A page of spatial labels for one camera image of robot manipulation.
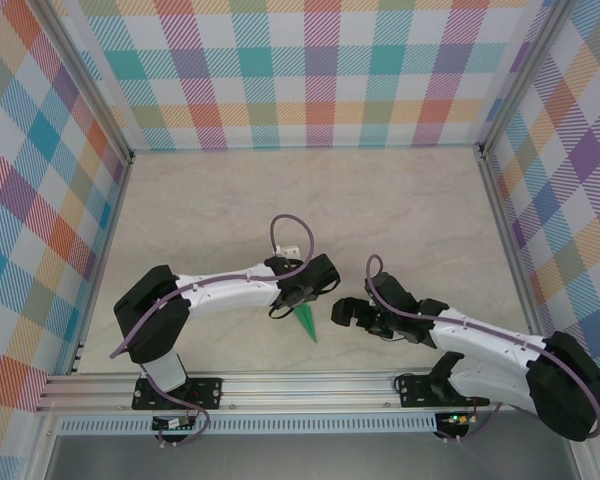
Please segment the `aluminium corner post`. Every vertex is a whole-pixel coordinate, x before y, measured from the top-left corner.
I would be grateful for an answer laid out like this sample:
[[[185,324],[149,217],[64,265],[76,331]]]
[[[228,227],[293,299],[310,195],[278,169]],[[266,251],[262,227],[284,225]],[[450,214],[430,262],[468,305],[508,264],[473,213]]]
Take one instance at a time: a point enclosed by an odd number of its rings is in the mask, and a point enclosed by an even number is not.
[[[79,50],[75,47],[60,17],[55,12],[51,1],[26,1],[58,51],[65,68],[74,80],[78,90],[84,95],[107,138],[113,143],[116,152],[124,159],[126,165],[132,165],[134,152],[101,95]]]
[[[478,162],[488,160],[577,3],[529,0],[505,51],[494,91],[487,96],[484,123],[474,144]]]

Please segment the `aluminium side rail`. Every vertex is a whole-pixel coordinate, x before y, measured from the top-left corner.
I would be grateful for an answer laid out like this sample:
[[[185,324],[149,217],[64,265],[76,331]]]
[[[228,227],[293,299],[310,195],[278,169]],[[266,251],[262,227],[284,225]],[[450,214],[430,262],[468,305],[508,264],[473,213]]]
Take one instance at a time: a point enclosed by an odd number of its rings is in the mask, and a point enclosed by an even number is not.
[[[546,329],[539,317],[536,298],[531,283],[526,276],[523,258],[518,249],[512,226],[508,222],[504,200],[498,189],[491,163],[479,145],[474,146],[473,152],[525,318],[526,329],[532,334],[545,334]]]
[[[89,295],[87,297],[87,302],[85,304],[84,310],[78,317],[76,327],[71,337],[71,342],[69,343],[68,356],[65,362],[63,363],[63,367],[61,370],[61,373],[63,375],[72,375],[77,371],[76,365],[81,359],[81,352],[84,348],[86,338],[88,336],[89,327],[95,311],[98,294],[104,278],[107,261],[113,244],[116,227],[124,204],[124,199],[128,189],[129,181],[131,179],[135,159],[136,155],[133,154],[124,167],[119,193],[114,204],[114,209],[112,210],[112,213],[110,215],[108,229],[104,238],[103,250],[95,265],[94,278],[88,290]]]

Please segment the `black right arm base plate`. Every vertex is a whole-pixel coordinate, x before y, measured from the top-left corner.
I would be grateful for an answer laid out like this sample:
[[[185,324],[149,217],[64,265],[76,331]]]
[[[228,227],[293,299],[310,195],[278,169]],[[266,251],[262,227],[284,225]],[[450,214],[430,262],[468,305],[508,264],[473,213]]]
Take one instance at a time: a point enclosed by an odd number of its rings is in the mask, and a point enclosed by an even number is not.
[[[393,379],[393,388],[403,408],[483,407],[490,404],[486,398],[463,396],[448,384],[437,387],[428,375],[399,375]]]

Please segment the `green paper sheet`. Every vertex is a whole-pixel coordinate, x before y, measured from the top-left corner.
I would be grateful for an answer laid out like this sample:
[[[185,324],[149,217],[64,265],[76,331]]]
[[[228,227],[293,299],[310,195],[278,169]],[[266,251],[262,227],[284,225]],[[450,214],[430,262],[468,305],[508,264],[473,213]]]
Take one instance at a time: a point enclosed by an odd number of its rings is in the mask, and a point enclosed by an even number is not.
[[[297,306],[293,313],[312,341],[318,342],[311,307],[307,303]]]

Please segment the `long aluminium mounting rail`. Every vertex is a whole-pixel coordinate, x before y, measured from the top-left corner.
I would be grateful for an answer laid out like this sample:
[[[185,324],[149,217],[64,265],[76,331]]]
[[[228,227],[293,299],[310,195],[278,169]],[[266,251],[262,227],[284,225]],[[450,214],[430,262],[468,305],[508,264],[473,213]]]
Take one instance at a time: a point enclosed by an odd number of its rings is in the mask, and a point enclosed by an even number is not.
[[[195,372],[223,379],[212,415],[395,413],[402,410],[393,378],[401,369],[363,371]],[[36,407],[39,415],[113,415],[131,408],[137,373],[52,376]]]

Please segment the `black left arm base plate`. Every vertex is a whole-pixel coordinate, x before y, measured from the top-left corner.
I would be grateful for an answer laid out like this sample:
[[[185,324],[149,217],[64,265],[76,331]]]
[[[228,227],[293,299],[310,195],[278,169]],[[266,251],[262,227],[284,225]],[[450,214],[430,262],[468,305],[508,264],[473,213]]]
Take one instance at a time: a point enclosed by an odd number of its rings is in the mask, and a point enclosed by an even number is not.
[[[173,398],[190,404],[196,404],[206,410],[217,410],[222,396],[221,378],[189,377],[180,387],[168,392]],[[140,377],[135,384],[131,409],[145,410],[177,410],[184,406],[160,395],[146,378]]]

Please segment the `grey metal shelf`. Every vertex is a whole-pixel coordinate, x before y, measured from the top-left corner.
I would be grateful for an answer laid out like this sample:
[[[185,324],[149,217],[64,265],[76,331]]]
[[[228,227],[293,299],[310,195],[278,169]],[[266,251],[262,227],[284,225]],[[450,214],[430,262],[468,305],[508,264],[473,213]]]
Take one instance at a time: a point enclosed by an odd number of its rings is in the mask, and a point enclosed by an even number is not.
[[[44,480],[581,480],[560,444],[510,447],[488,438],[209,436],[179,448],[151,437],[60,438]]]

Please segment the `small black circuit board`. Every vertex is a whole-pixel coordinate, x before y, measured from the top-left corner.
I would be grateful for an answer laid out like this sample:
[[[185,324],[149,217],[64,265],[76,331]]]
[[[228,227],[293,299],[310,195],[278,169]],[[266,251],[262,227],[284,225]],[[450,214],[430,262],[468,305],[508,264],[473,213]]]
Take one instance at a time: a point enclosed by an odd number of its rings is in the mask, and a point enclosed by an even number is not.
[[[192,431],[195,425],[196,419],[194,417],[185,416],[154,416],[151,421],[151,429],[153,431]]]

